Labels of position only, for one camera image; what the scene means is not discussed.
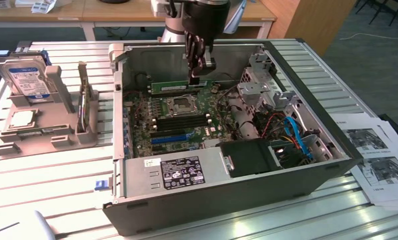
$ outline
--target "wooden desk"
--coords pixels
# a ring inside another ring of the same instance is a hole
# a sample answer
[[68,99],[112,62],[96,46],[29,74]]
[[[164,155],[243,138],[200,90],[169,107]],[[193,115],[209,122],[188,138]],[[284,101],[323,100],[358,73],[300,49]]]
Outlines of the wooden desk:
[[[151,0],[129,0],[121,4],[108,4],[99,0],[73,0],[56,7],[48,14],[32,13],[29,7],[0,9],[0,28],[83,28],[87,41],[95,41],[95,27],[164,27],[163,17],[153,17]],[[267,38],[276,17],[262,2],[250,2],[239,24],[239,29],[252,29],[252,36]]]
[[[83,9],[83,30],[87,41],[95,41],[95,27],[163,27],[163,17],[153,17],[149,0],[129,0],[121,4],[108,4],[99,0],[85,0]],[[276,17],[258,0],[247,2],[240,27],[259,27],[258,39],[266,39]]]

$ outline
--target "circuit board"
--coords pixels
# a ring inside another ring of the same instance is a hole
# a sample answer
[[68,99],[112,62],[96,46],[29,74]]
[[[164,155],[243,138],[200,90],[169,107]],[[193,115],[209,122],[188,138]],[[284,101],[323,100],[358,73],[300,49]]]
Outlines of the circuit board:
[[[153,83],[148,92],[131,92],[124,97],[124,106],[128,109],[133,158],[152,155],[191,151],[207,147],[209,141],[227,142],[232,135],[221,125],[219,114],[225,116],[225,122],[234,123],[234,118],[225,110],[216,110],[216,101],[225,90],[216,89],[211,81],[200,81],[196,86],[187,86],[185,81]],[[175,111],[171,101],[176,103]],[[185,137],[180,141],[159,142],[152,138],[156,129],[156,120],[205,116],[207,124],[183,128]]]

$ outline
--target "floor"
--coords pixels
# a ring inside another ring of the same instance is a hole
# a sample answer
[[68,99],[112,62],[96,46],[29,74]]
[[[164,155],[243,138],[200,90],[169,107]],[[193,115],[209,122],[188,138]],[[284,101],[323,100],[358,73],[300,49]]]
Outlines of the floor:
[[[324,61],[340,78],[356,92],[376,114],[386,113],[398,122],[398,39],[384,39],[359,35],[367,33],[387,37],[398,37],[398,19],[391,26],[390,13],[380,13],[368,25],[375,9],[366,6],[359,14],[352,9],[339,30],[338,36],[323,56]],[[124,40],[156,39],[161,36],[161,27],[139,27],[109,29]],[[95,29],[99,41],[120,40],[109,36],[103,28]],[[80,28],[0,28],[0,50],[13,49],[17,42],[29,41],[84,41]]]

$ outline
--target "aluminum table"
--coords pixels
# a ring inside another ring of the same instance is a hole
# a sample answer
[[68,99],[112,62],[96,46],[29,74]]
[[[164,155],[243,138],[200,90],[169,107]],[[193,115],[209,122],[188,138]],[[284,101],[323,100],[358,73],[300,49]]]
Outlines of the aluminum table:
[[[306,43],[295,39],[271,42],[328,113],[366,112],[375,116]],[[350,173],[330,179],[308,196],[131,237],[119,236],[99,209],[111,192],[93,192],[95,180],[108,178],[113,168],[111,43],[115,41],[32,43],[31,49],[45,49],[52,64],[61,67],[69,91],[79,89],[77,62],[87,62],[89,83],[99,90],[99,144],[89,149],[0,160],[0,218],[36,209],[56,238],[67,240],[398,239],[398,211],[370,204]],[[288,85],[282,75],[279,79]],[[8,94],[0,81],[0,131],[11,106]]]

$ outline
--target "desk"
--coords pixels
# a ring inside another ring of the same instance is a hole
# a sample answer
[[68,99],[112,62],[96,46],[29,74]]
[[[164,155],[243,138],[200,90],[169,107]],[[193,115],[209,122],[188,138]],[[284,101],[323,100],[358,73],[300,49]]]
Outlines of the desk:
[[[40,211],[56,239],[391,239],[398,237],[398,211],[374,206],[347,172],[330,179],[310,195],[212,217],[171,228],[121,237],[101,209],[109,190],[93,192],[95,180],[109,177],[112,166],[113,73],[108,45],[99,42],[33,42],[61,67],[68,90],[79,90],[76,61],[87,61],[88,79],[99,91],[99,143],[88,149],[0,160],[0,216],[25,209]],[[328,68],[307,44],[295,39],[271,40],[328,113],[375,114]],[[287,79],[278,73],[282,84]],[[8,115],[9,88],[0,81],[0,119]]]
[[[267,38],[276,17],[260,1],[248,2],[239,26],[259,27],[256,38]],[[164,27],[153,17],[149,0],[108,4],[99,0],[73,0],[48,14],[31,13],[29,7],[0,9],[0,28],[83,28],[87,41],[95,41],[95,27]]]

